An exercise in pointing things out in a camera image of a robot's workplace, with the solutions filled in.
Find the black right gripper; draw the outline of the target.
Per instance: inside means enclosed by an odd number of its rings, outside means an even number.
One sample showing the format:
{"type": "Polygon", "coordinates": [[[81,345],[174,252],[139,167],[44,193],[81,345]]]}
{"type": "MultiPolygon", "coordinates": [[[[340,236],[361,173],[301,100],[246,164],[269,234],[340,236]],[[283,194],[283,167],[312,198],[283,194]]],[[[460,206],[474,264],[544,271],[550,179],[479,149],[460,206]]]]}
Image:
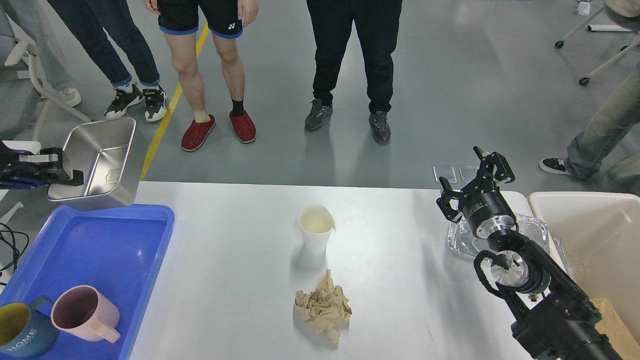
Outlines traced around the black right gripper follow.
{"type": "Polygon", "coordinates": [[[499,189],[505,183],[514,182],[515,174],[502,154],[488,153],[478,146],[473,146],[473,150],[480,159],[473,185],[463,187],[462,192],[456,191],[446,177],[438,177],[442,191],[436,204],[448,221],[457,224],[464,216],[474,237],[487,239],[496,231],[514,228],[517,222],[499,189]],[[453,199],[460,200],[460,210],[452,207],[453,199]]]}

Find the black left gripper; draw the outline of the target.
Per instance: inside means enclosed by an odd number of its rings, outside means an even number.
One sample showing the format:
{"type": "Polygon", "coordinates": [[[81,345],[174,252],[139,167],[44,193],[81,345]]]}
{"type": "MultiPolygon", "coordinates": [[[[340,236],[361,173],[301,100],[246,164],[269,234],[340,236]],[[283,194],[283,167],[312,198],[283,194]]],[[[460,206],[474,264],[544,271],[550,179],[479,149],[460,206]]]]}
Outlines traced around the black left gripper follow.
{"type": "Polygon", "coordinates": [[[67,155],[62,148],[52,146],[43,148],[39,153],[25,153],[23,149],[13,149],[7,146],[4,141],[0,142],[0,189],[18,190],[48,187],[53,184],[65,186],[83,186],[85,184],[83,172],[72,170],[71,175],[61,169],[42,170],[33,166],[25,167],[12,173],[14,162],[24,162],[31,164],[51,164],[52,166],[64,166],[67,162],[67,155]]]}

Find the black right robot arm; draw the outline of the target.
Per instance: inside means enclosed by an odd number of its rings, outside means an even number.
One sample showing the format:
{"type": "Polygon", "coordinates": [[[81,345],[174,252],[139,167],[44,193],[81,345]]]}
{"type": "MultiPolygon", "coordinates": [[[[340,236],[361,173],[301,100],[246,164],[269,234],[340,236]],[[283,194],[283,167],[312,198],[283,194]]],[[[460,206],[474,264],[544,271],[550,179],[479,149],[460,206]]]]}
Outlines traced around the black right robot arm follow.
{"type": "Polygon", "coordinates": [[[457,191],[440,177],[436,204],[451,223],[465,220],[488,248],[473,267],[483,287],[505,301],[515,321],[512,336],[535,360],[619,360],[610,338],[596,329],[602,315],[589,296],[535,241],[519,230],[499,187],[515,180],[498,152],[473,147],[476,176],[457,191]]]}

